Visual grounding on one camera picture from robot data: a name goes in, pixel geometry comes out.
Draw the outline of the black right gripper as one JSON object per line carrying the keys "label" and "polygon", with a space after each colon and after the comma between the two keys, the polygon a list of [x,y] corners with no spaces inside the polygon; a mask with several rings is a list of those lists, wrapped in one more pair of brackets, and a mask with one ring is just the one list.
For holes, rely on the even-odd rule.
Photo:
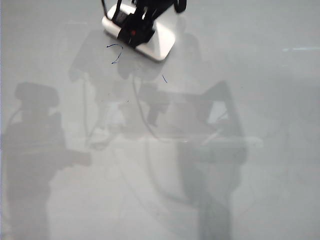
{"label": "black right gripper", "polygon": [[154,18],[175,4],[175,0],[132,0],[134,13],[121,10],[122,0],[118,0],[112,21],[120,27],[117,39],[132,48],[148,43],[155,34]]}

